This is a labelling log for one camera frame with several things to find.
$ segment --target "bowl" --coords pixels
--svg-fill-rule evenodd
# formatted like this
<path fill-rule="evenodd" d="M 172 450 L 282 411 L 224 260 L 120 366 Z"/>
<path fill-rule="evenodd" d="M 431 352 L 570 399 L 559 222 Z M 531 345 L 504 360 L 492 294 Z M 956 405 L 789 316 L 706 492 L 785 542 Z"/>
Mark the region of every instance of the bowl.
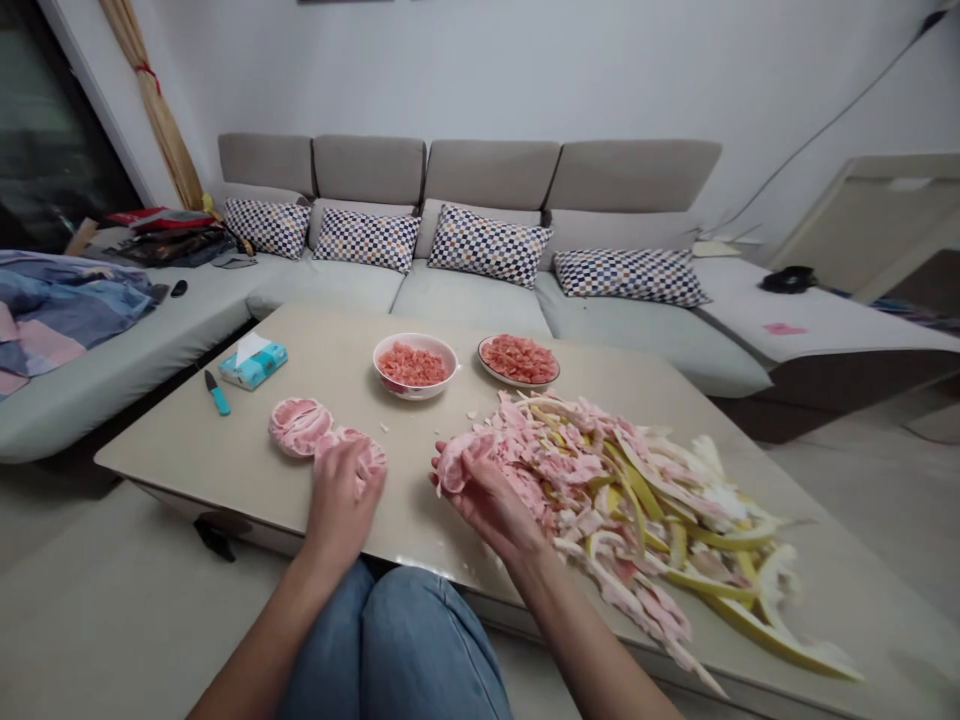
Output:
<path fill-rule="evenodd" d="M 447 373 L 446 379 L 436 385 L 416 387 L 413 385 L 403 385 L 388 378 L 380 372 L 377 360 L 387 352 L 387 350 L 392 348 L 395 342 L 408 345 L 414 350 L 426 350 L 434 355 L 439 355 L 443 361 L 443 369 Z M 425 335 L 423 333 L 399 333 L 381 340 L 373 349 L 373 367 L 376 369 L 377 375 L 380 376 L 380 383 L 387 392 L 403 400 L 413 401 L 429 400 L 442 393 L 446 390 L 447 384 L 453 379 L 453 376 L 457 374 L 457 370 L 460 369 L 460 365 L 457 362 L 457 354 L 453 351 L 452 347 L 443 342 L 443 340 L 433 337 L 433 335 Z"/>
<path fill-rule="evenodd" d="M 537 388 L 546 387 L 550 383 L 556 382 L 557 378 L 560 377 L 560 361 L 559 360 L 557 360 L 557 374 L 554 375 L 553 378 L 551 378 L 545 383 L 525 383 L 525 382 L 521 382 L 520 380 L 514 380 L 512 378 L 508 378 L 506 375 L 501 375 L 492 367 L 487 365 L 487 361 L 483 359 L 484 346 L 487 343 L 492 342 L 497 337 L 499 336 L 491 335 L 490 337 L 484 338 L 483 340 L 481 340 L 480 344 L 477 345 L 477 357 L 480 358 L 480 364 L 483 366 L 483 369 L 486 370 L 491 375 L 493 375 L 500 382 L 510 385 L 511 387 L 525 388 L 527 390 L 536 390 Z"/>

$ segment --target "pink paper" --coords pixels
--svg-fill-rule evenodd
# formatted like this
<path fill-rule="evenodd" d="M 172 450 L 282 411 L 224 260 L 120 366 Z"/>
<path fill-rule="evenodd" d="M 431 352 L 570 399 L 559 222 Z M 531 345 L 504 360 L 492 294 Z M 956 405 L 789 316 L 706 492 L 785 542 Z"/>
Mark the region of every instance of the pink paper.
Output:
<path fill-rule="evenodd" d="M 807 332 L 804 328 L 793 327 L 787 323 L 772 323 L 764 325 L 763 328 L 771 335 L 803 335 Z"/>

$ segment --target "knife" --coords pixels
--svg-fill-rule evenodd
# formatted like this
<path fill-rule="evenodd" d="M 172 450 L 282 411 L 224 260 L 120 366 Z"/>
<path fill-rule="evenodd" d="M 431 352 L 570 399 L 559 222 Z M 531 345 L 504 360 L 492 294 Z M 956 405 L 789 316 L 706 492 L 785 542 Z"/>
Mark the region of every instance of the knife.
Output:
<path fill-rule="evenodd" d="M 223 390 L 221 390 L 220 386 L 217 385 L 217 381 L 213 379 L 213 375 L 209 370 L 204 370 L 203 376 L 207 381 L 207 390 L 209 390 L 210 394 L 213 395 L 213 401 L 217 404 L 217 410 L 220 411 L 220 415 L 229 415 L 230 406 L 227 405 L 227 399 L 223 396 Z"/>

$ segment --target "blue jeans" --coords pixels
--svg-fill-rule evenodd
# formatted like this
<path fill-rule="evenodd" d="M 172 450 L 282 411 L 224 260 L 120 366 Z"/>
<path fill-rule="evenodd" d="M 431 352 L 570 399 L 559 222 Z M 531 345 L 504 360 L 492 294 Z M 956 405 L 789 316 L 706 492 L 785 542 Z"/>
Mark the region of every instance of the blue jeans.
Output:
<path fill-rule="evenodd" d="M 360 560 L 304 641 L 282 720 L 512 720 L 490 641 L 443 578 Z"/>

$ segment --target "power cord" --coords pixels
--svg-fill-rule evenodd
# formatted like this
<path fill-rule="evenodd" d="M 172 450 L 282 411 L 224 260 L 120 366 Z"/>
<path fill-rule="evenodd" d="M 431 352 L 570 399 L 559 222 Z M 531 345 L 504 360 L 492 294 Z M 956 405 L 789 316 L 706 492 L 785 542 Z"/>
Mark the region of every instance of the power cord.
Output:
<path fill-rule="evenodd" d="M 712 238 L 712 237 L 713 237 L 713 234 L 716 233 L 717 230 L 721 230 L 721 229 L 727 227 L 727 225 L 730 225 L 731 223 L 735 222 L 737 219 L 740 218 L 741 215 L 743 215 L 747 210 L 749 210 L 749 209 L 750 209 L 750 206 L 753 205 L 753 203 L 755 203 L 755 202 L 757 201 L 757 198 L 759 198 L 761 195 L 763 195 L 764 190 L 766 190 L 768 187 L 770 187 L 770 184 L 780 176 L 780 173 L 782 173 L 782 172 L 787 168 L 787 166 L 788 166 L 790 163 L 792 163 L 792 162 L 794 161 L 794 159 L 796 159 L 796 157 L 797 157 L 798 155 L 800 155 L 800 153 L 802 153 L 804 150 L 806 150 L 808 147 L 810 147 L 810 146 L 814 143 L 814 141 L 817 140 L 817 138 L 819 138 L 819 137 L 820 137 L 821 135 L 823 135 L 827 130 L 829 130 L 829 129 L 832 128 L 834 125 L 836 125 L 837 122 L 839 122 L 840 119 L 843 118 L 844 115 L 846 115 L 848 112 L 850 112 L 850 110 L 853 109 L 853 106 L 856 105 L 858 102 L 860 102 L 860 101 L 863 99 L 863 97 L 864 97 L 868 92 L 870 92 L 871 90 L 873 90 L 873 88 L 877 86 L 877 83 L 879 83 L 881 80 L 883 80 L 883 79 L 887 76 L 887 74 L 888 74 L 891 70 L 893 70 L 894 66 L 895 66 L 898 62 L 900 62 L 900 59 L 901 59 L 904 55 L 906 55 L 906 54 L 910 51 L 910 49 L 920 41 L 920 38 L 922 38 L 924 35 L 926 35 L 928 32 L 930 32 L 930 30 L 933 29 L 933 27 L 934 27 L 935 25 L 937 25 L 941 20 L 943 20 L 943 18 L 946 16 L 947 12 L 948 12 L 948 10 L 938 10 L 938 11 L 936 11 L 936 12 L 930 13 L 930 15 L 928 15 L 928 16 L 926 17 L 926 19 L 924 19 L 923 24 L 920 26 L 920 30 L 919 30 L 919 31 L 917 32 L 917 34 L 913 37 L 913 39 L 912 39 L 909 43 L 907 43 L 906 47 L 904 47 L 903 50 L 901 50 L 900 52 L 897 53 L 896 57 L 893 58 L 893 60 L 890 62 L 890 64 L 887 65 L 887 66 L 883 69 L 883 72 L 881 72 L 881 73 L 876 77 L 876 79 L 874 79 L 873 82 L 871 82 L 869 85 L 867 85 L 867 86 L 860 92 L 860 94 L 858 94 L 853 100 L 851 100 L 851 101 L 843 108 L 843 110 L 841 110 L 839 113 L 837 113 L 837 115 L 835 115 L 835 116 L 833 117 L 833 119 L 830 120 L 830 122 L 828 122 L 826 125 L 824 125 L 822 128 L 820 128 L 809 140 L 807 140 L 805 143 L 803 143 L 803 145 L 801 145 L 801 146 L 798 147 L 793 153 L 791 153 L 790 157 L 788 157 L 786 160 L 784 160 L 783 163 L 782 163 L 776 170 L 773 171 L 773 174 L 766 179 L 766 181 L 763 183 L 763 185 L 760 186 L 760 189 L 757 190 L 757 191 L 753 194 L 753 196 L 747 201 L 747 204 L 746 204 L 746 205 L 744 205 L 742 208 L 740 208 L 740 211 L 739 211 L 736 215 L 734 215 L 734 216 L 733 216 L 732 218 L 730 218 L 729 220 L 724 220 L 724 221 L 722 221 L 719 225 L 716 225 L 716 226 L 713 227 L 711 230 L 707 230 L 707 231 L 704 233 L 704 235 L 709 234 L 710 237 Z M 737 236 L 737 239 L 743 237 L 743 236 L 746 235 L 748 232 L 752 232 L 752 231 L 756 230 L 756 229 L 759 228 L 759 227 L 760 227 L 760 224 L 754 225 L 754 226 L 753 226 L 752 228 L 750 228 L 749 230 L 747 230 L 747 231 L 741 233 L 740 235 L 738 235 L 738 236 Z"/>

